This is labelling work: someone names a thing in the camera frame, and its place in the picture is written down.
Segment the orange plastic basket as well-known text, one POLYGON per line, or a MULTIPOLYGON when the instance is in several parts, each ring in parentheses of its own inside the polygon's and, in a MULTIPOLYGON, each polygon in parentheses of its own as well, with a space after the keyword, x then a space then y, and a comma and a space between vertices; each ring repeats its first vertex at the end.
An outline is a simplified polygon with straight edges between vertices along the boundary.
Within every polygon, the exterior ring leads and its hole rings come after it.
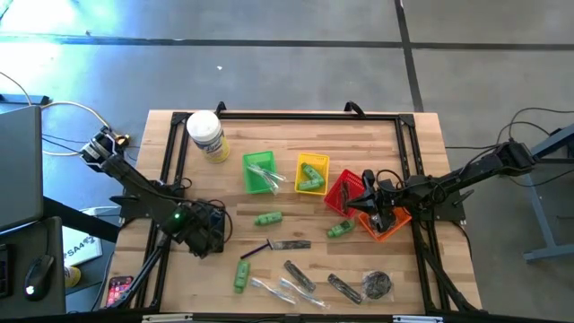
POLYGON ((378 233, 377 231, 374 231, 370 228, 368 220, 369 217, 365 213, 360 213, 358 215, 358 221, 375 241, 383 242, 412 220, 412 216, 403 207, 394 207, 392 209, 392 214, 396 217, 395 224, 392 225, 389 230, 383 233, 378 233))

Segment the grey metal table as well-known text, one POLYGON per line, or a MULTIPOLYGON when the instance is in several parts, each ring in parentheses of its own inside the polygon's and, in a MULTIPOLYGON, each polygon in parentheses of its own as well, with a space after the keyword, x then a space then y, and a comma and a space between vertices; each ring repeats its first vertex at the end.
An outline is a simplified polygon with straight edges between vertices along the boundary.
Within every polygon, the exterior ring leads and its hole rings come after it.
MULTIPOLYGON (((558 158, 554 160, 545 159, 545 156, 567 146, 572 141, 574 141, 574 124, 550 135, 540 144, 534 146, 531 149, 531 153, 542 163, 574 163, 574 158, 558 158)), ((529 189, 530 200, 535 212, 535 217, 543 235, 545 247, 526 251, 523 254, 524 260, 529 263, 536 260, 574 255, 574 244, 559 245, 556 243, 543 209, 542 198, 538 195, 536 186, 529 175, 526 175, 526 184, 529 189)))

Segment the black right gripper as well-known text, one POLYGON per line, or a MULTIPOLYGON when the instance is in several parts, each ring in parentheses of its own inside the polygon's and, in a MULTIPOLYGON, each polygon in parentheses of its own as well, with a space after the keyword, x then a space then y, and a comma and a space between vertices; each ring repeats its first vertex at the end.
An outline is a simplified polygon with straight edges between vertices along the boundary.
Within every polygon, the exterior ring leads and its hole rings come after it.
POLYGON ((368 215, 370 228, 375 229, 375 219, 379 211, 396 207, 397 199, 402 194, 404 182, 400 176, 389 169, 365 170, 361 174, 364 186, 363 194, 349 199, 346 206, 368 215))

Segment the purple disposable razor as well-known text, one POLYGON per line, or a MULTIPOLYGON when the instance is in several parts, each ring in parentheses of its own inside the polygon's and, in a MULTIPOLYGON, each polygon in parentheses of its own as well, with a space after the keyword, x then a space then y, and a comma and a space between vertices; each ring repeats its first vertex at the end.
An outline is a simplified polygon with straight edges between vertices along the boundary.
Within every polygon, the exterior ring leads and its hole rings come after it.
POLYGON ((240 257, 240 259, 241 259, 241 260, 244 260, 244 259, 246 259, 246 258, 249 258, 249 257, 255 255, 256 253, 258 253, 258 252, 260 252, 260 251, 262 251, 262 250, 264 250, 264 249, 272 249, 272 248, 273 248, 273 242, 272 242, 270 239, 267 239, 266 242, 265 242, 265 244, 263 244, 263 245, 261 245, 261 246, 255 248, 255 249, 253 249, 253 250, 250 250, 250 251, 247 252, 246 254, 242 255, 242 256, 240 257))

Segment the bagged black hair brush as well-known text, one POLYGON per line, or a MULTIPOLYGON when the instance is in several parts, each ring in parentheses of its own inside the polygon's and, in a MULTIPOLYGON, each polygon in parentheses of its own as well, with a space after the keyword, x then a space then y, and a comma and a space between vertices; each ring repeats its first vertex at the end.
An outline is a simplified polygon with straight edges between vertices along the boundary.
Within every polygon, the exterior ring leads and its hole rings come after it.
POLYGON ((374 301, 388 295, 393 287, 391 277, 383 271, 369 271, 361 280, 361 296, 364 300, 374 301))

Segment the smartphone with red case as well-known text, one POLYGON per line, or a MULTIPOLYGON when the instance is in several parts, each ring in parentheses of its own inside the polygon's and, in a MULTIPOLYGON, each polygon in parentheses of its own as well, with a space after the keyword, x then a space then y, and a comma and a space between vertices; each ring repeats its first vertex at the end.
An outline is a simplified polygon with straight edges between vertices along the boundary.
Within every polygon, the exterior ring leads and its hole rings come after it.
POLYGON ((109 279, 108 295, 106 297, 106 306, 112 305, 120 299, 122 292, 127 290, 134 278, 131 275, 113 276, 109 279))

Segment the yellow plastic basket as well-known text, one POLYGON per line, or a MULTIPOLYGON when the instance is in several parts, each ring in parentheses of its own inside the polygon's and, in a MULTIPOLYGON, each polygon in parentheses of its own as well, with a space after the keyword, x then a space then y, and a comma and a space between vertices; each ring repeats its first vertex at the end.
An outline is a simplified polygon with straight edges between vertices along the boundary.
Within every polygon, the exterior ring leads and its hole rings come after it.
POLYGON ((295 184, 294 189, 297 193, 301 194, 308 194, 308 195, 315 195, 315 196, 324 196, 328 189, 328 179, 329 179, 329 157, 324 154, 316 154, 316 153, 300 153, 298 160, 297 160, 297 169, 296 169, 296 177, 295 177, 295 184), (324 178, 325 181, 325 188, 319 192, 304 192, 297 189, 297 186, 300 182, 309 180, 309 178, 303 173, 301 170, 301 164, 306 162, 307 164, 311 165, 315 168, 324 178))

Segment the silver frame bracket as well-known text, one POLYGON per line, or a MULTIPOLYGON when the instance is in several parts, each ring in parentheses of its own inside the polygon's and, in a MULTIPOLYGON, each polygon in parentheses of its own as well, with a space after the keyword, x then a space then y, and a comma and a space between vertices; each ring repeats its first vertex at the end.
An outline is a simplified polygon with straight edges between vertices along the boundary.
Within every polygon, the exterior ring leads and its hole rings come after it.
POLYGON ((393 323, 444 323, 442 317, 414 316, 414 315, 394 315, 393 323))
POLYGON ((189 323, 193 321, 193 315, 190 313, 170 313, 144 315, 141 323, 189 323))

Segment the black plastic basket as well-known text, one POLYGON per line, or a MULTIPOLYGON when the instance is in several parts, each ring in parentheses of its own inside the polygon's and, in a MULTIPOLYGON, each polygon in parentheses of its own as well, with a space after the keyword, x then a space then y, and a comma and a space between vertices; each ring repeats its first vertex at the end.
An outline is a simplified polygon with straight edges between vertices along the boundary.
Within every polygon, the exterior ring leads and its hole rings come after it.
POLYGON ((207 215, 207 253, 221 253, 225 244, 225 220, 226 213, 223 209, 213 206, 205 206, 207 215))

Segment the clear plastic bag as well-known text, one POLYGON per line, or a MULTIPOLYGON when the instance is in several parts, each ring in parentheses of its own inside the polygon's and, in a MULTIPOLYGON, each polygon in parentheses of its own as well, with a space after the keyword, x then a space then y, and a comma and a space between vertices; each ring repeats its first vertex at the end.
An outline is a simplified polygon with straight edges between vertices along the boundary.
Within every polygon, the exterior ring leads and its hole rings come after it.
POLYGON ((311 293, 305 291, 304 289, 300 288, 298 285, 292 283, 291 281, 289 281, 285 278, 281 278, 279 284, 281 287, 284 287, 284 288, 287 288, 291 291, 296 292, 301 298, 303 298, 304 300, 318 306, 321 309, 327 310, 329 308, 329 305, 327 303, 325 303, 324 301, 320 300, 319 298, 315 297, 311 293))

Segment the black desk leg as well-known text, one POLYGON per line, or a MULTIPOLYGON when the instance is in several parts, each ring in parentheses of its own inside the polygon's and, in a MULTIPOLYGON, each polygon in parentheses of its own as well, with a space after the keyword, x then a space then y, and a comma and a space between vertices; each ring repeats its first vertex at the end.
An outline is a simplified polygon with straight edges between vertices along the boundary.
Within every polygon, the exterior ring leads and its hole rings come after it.
POLYGON ((119 228, 95 216, 82 213, 56 200, 43 197, 43 218, 59 217, 65 227, 85 232, 92 237, 116 243, 119 228))

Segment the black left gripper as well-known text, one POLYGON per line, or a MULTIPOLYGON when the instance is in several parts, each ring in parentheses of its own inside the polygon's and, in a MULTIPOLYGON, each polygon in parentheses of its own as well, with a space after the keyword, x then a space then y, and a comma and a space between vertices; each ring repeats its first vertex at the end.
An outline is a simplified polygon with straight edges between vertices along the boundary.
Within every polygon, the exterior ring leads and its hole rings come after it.
POLYGON ((205 251, 207 245, 207 215, 205 206, 213 206, 204 202, 182 202, 172 215, 176 224, 176 242, 184 242, 189 252, 196 257, 205 258, 212 253, 205 251))

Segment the white printed booklet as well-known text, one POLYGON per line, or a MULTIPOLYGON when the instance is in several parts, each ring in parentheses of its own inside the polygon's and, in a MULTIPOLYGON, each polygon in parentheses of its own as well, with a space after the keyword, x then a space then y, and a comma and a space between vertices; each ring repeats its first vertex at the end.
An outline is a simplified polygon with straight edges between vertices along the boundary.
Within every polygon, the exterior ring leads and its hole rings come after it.
POLYGON ((102 255, 99 238, 65 226, 62 234, 65 266, 77 266, 102 255))

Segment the red plastic basket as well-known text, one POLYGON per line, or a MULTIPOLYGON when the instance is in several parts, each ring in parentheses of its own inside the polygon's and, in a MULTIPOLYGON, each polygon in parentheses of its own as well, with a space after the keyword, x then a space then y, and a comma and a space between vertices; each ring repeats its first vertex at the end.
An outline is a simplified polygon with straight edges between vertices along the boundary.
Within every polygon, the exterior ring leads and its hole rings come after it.
MULTIPOLYGON (((337 214, 343 217, 345 216, 342 213, 340 206, 340 185, 344 180, 348 181, 350 185, 350 199, 359 196, 364 192, 364 186, 362 184, 361 178, 350 170, 343 170, 341 175, 338 177, 334 185, 329 189, 324 198, 324 203, 337 214)), ((353 218, 355 213, 355 209, 349 208, 349 217, 345 218, 353 218)))

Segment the green plastic basket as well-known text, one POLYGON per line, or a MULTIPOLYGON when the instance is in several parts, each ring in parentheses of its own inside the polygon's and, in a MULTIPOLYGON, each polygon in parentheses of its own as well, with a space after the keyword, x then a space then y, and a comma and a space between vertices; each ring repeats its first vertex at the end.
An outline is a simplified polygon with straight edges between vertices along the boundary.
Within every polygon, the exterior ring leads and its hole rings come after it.
POLYGON ((272 151, 266 151, 244 154, 242 164, 246 192, 248 194, 271 193, 267 182, 248 168, 251 164, 255 164, 264 170, 276 172, 274 153, 272 151))

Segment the black computer mouse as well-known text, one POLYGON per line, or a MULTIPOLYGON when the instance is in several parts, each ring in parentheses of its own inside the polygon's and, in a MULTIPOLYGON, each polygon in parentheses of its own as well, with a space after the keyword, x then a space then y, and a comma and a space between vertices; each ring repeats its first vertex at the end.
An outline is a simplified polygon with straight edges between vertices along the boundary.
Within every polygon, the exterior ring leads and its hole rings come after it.
POLYGON ((35 258, 24 278, 24 296, 28 301, 40 301, 50 288, 50 276, 55 258, 48 254, 35 258))

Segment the yellow-capped bottle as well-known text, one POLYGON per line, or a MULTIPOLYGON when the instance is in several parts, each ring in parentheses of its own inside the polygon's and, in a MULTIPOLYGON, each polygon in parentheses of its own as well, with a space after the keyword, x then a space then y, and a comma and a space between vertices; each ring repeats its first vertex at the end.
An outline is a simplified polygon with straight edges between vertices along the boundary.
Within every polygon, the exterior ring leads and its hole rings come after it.
POLYGON ((64 267, 65 288, 75 287, 82 278, 82 272, 78 267, 65 266, 64 267))

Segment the black aluminium table frame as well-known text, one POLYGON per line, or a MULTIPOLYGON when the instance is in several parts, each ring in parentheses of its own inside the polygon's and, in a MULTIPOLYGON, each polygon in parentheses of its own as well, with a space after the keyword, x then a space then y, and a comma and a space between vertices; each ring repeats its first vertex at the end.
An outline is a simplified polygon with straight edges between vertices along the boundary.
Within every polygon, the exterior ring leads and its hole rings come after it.
POLYGON ((149 179, 172 181, 176 173, 191 180, 190 198, 218 199, 227 207, 234 230, 221 254, 207 258, 192 256, 183 245, 173 245, 168 257, 161 310, 203 313, 250 313, 267 317, 283 313, 321 315, 421 314, 422 288, 413 245, 412 230, 403 227, 384 242, 374 241, 362 228, 338 239, 327 231, 340 222, 321 196, 297 193, 294 189, 300 153, 329 157, 329 178, 336 181, 343 170, 361 173, 366 169, 397 173, 422 170, 441 176, 449 172, 448 157, 434 113, 384 114, 374 112, 361 119, 351 113, 318 111, 299 114, 273 112, 261 118, 256 112, 222 115, 224 133, 230 143, 229 158, 208 162, 193 143, 181 152, 181 129, 171 126, 167 110, 149 113, 136 163, 149 179), (279 193, 248 194, 243 178, 243 155, 272 151, 279 193), (281 212, 280 223, 254 225, 260 214, 281 212), (234 276, 240 257, 270 239, 310 240, 310 249, 264 249, 246 258, 250 263, 248 284, 235 293, 234 276), (284 262, 290 260, 316 284, 317 297, 327 310, 304 300, 295 305, 250 284, 255 277, 275 287, 286 276, 284 262), (361 295, 361 280, 369 271, 383 271, 393 282, 381 299, 362 298, 355 304, 328 281, 335 274, 361 295))

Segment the white power strip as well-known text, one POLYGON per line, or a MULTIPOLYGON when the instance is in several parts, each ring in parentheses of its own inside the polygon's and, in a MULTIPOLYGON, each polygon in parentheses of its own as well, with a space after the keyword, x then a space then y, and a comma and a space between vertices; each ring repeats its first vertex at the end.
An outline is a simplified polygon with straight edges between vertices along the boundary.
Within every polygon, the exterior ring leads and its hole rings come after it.
POLYGON ((120 215, 120 208, 118 206, 95 206, 84 208, 82 213, 95 217, 115 217, 120 215))

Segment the yellow disinfecting wipes canister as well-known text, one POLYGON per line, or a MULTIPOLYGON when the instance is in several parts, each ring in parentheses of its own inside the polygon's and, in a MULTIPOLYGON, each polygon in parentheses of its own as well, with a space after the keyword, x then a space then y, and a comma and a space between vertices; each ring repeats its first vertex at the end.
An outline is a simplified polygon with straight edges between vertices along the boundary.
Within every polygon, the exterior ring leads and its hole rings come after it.
POLYGON ((230 147, 221 121, 214 112, 210 110, 194 112, 187 119, 186 129, 206 160, 220 163, 228 158, 230 147))

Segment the black keyboard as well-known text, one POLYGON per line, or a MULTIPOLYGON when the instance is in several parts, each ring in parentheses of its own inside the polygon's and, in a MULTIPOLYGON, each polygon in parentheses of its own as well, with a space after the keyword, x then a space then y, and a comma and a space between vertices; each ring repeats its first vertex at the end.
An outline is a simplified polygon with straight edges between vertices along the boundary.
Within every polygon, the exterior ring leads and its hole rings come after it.
POLYGON ((0 299, 13 293, 14 255, 11 244, 0 245, 0 299))

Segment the black side desk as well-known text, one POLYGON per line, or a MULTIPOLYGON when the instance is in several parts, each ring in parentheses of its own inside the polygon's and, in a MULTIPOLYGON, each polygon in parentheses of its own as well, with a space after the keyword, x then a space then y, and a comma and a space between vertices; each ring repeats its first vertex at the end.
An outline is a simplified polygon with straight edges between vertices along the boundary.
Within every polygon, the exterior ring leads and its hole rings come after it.
POLYGON ((0 298, 0 320, 60 315, 66 312, 62 223, 58 218, 29 224, 0 235, 0 245, 10 247, 12 294, 0 298), (26 276, 36 259, 53 258, 44 279, 42 299, 26 297, 26 276))

